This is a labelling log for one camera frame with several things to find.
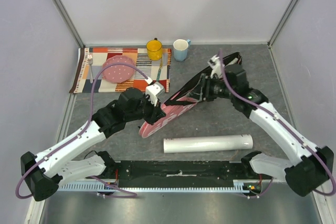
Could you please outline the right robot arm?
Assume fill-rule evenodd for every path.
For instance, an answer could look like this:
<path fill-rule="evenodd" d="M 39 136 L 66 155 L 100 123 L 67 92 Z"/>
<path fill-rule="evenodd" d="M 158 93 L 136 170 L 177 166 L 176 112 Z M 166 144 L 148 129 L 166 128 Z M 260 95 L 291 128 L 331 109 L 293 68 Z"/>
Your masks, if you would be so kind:
<path fill-rule="evenodd" d="M 285 181 L 297 195 L 304 197 L 327 181 L 335 186 L 332 175 L 334 153 L 327 146 L 320 148 L 300 134 L 275 109 L 259 90 L 249 86 L 246 71 L 240 65 L 217 67 L 201 73 L 202 99 L 229 99 L 234 108 L 261 127 L 286 154 L 287 159 L 264 153 L 251 154 L 240 166 L 248 179 L 257 174 Z"/>

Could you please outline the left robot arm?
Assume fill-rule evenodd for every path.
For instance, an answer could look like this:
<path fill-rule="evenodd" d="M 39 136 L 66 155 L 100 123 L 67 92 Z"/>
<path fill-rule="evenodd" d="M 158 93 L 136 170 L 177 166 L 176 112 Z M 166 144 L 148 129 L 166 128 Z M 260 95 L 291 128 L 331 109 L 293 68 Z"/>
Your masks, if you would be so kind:
<path fill-rule="evenodd" d="M 52 196 L 59 187 L 85 177 L 111 178 L 115 162 L 107 152 L 99 152 L 87 161 L 74 158 L 89 147 L 122 131 L 128 122 L 145 120 L 154 124 L 165 117 L 158 96 L 164 91 L 158 83 L 147 86 L 145 92 L 128 88 L 118 99 L 90 113 L 86 123 L 71 135 L 47 150 L 33 154 L 26 152 L 20 158 L 22 177 L 16 186 L 25 183 L 30 191 L 28 198 L 43 201 Z"/>

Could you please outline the white shuttlecock tube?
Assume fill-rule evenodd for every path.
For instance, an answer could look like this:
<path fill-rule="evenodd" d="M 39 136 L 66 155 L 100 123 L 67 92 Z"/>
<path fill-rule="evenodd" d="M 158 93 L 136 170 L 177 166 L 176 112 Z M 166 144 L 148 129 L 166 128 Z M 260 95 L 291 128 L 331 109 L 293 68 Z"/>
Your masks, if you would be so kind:
<path fill-rule="evenodd" d="M 165 138 L 163 140 L 164 153 L 251 150 L 253 145 L 253 138 L 249 134 Z"/>

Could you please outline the pink racket bag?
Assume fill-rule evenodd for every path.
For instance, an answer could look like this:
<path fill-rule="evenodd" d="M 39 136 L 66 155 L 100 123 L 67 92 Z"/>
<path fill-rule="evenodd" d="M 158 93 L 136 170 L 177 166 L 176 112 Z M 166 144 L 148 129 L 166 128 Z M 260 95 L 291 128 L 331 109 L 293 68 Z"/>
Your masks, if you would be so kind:
<path fill-rule="evenodd" d="M 166 99 L 165 102 L 161 104 L 162 110 L 166 113 L 166 117 L 160 119 L 153 125 L 148 123 L 143 123 L 139 130 L 139 135 L 142 138 L 147 138 L 153 133 L 157 132 L 163 126 L 167 125 L 173 119 L 179 117 L 186 111 L 190 110 L 192 107 L 196 106 L 200 101 L 200 78 L 202 74 L 210 76 L 211 68 L 209 65 L 191 78 L 185 85 L 183 85 L 178 91 L 176 91 L 170 98 Z M 223 81 L 223 93 L 218 98 L 229 98 L 229 91 L 225 87 Z"/>

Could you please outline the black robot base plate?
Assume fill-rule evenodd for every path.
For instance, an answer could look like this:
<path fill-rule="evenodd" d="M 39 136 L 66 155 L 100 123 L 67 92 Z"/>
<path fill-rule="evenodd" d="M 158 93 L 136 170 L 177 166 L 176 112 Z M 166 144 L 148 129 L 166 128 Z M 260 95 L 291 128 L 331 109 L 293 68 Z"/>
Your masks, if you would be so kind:
<path fill-rule="evenodd" d="M 229 161 L 120 161 L 108 167 L 104 179 L 127 186 L 229 186 L 234 180 L 269 179 L 241 162 Z"/>

